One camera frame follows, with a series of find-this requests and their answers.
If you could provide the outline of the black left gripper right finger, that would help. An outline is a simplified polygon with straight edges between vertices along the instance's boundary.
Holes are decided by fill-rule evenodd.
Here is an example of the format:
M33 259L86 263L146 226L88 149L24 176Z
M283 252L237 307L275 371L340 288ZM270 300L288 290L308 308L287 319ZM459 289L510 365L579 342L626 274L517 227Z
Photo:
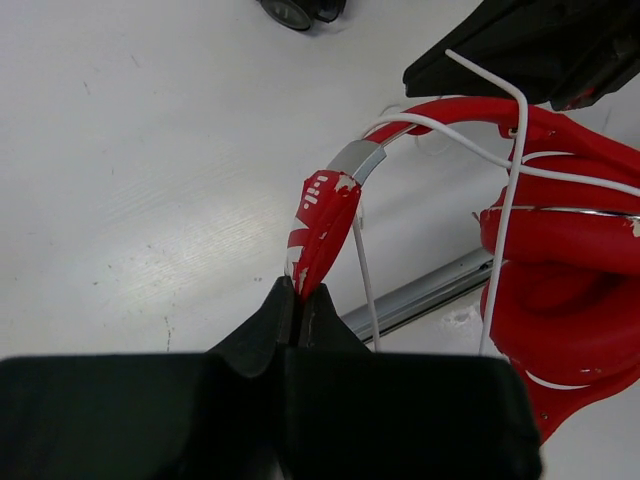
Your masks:
M374 353L325 286L278 360L278 451L292 479L537 479L541 440L506 361Z

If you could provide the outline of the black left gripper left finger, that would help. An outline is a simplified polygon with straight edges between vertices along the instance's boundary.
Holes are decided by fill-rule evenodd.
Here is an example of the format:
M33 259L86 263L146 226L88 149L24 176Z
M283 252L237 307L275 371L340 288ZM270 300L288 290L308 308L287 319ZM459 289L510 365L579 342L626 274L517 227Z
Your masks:
M262 380L293 307L281 277L206 352L4 360L2 477L281 478Z

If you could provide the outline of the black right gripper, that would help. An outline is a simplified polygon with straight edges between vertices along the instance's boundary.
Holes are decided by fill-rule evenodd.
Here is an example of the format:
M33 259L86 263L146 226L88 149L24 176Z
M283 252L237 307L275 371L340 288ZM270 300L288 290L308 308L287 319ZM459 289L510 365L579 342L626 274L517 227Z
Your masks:
M639 4L483 1L405 70L407 97L504 97L446 50L512 83L531 104L585 108L638 75Z

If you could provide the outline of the red over-ear headphones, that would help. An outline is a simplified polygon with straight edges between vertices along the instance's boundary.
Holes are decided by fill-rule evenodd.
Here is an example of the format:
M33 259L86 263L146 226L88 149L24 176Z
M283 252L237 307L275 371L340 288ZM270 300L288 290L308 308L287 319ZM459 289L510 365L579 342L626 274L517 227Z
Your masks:
M348 144L309 177L287 243L285 271L307 298L351 228L364 181L402 134L437 124L486 122L523 133L513 199L479 215L494 252L510 216L496 290L482 294L490 337L524 381L539 431L550 437L572 414L639 378L639 153L570 118L535 106L523 129L513 100L475 97L414 106Z

